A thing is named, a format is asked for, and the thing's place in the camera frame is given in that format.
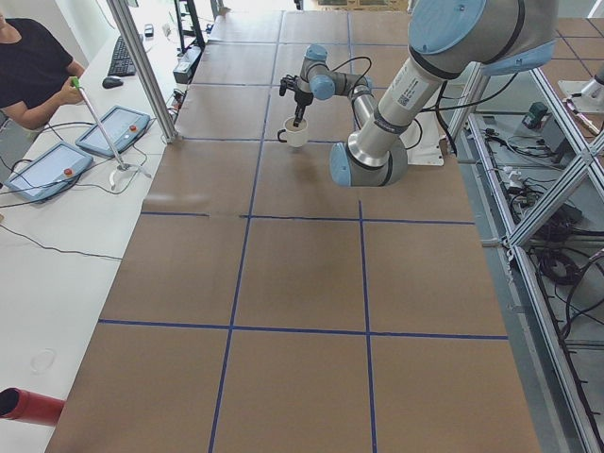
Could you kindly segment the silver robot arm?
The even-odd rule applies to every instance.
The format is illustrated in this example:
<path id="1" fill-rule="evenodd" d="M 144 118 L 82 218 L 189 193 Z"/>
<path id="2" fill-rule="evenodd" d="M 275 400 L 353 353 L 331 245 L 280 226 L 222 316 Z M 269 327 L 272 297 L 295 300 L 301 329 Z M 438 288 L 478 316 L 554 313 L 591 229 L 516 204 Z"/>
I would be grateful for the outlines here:
<path id="1" fill-rule="evenodd" d="M 382 187 L 406 172 L 402 134 L 448 81 L 471 62 L 487 76 L 516 74 L 549 62 L 554 53 L 556 1 L 420 1 L 409 24 L 410 55 L 377 100 L 367 78 L 330 70 L 318 44 L 305 53 L 299 75 L 286 75 L 279 91 L 292 91 L 294 123 L 313 100 L 345 96 L 360 129 L 329 154 L 330 174 L 343 187 Z"/>

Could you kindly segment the person's hand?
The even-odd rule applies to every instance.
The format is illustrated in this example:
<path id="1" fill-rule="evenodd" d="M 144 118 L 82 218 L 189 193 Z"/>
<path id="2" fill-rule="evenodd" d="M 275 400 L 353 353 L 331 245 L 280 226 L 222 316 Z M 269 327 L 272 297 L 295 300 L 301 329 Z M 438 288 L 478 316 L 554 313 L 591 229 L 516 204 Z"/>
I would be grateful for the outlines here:
<path id="1" fill-rule="evenodd" d="M 70 81 L 67 81 L 57 93 L 59 104 L 76 105 L 83 101 L 83 96 L 78 88 L 74 87 Z"/>

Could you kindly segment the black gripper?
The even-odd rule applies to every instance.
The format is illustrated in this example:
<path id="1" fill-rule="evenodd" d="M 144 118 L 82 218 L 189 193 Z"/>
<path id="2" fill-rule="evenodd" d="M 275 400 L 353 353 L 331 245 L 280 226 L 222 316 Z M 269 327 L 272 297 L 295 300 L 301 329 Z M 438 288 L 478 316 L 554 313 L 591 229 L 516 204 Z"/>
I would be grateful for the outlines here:
<path id="1" fill-rule="evenodd" d="M 311 104 L 311 93 L 303 90 L 296 90 L 294 93 L 296 109 L 294 113 L 294 126 L 300 126 L 304 119 L 304 112 L 307 106 Z"/>

